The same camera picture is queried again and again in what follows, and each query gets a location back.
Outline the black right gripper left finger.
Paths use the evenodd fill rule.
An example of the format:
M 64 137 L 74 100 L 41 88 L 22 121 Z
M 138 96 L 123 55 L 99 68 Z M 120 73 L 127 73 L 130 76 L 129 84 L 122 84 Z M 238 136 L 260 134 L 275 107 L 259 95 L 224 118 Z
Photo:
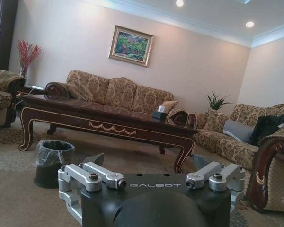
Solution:
M 122 173 L 112 172 L 94 162 L 63 165 L 58 170 L 59 198 L 66 203 L 68 212 L 82 224 L 82 207 L 74 190 L 98 192 L 102 184 L 107 188 L 124 189 L 127 186 Z

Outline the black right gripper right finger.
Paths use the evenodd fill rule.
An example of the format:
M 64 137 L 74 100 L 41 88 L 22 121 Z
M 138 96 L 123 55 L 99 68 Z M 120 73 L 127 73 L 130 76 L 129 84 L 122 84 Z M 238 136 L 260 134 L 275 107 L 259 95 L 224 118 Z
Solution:
M 196 172 L 186 175 L 186 186 L 190 189 L 203 188 L 208 183 L 213 192 L 231 192 L 231 208 L 234 209 L 240 199 L 244 197 L 245 170 L 242 166 L 230 163 L 228 166 L 213 161 L 212 158 L 193 155 Z

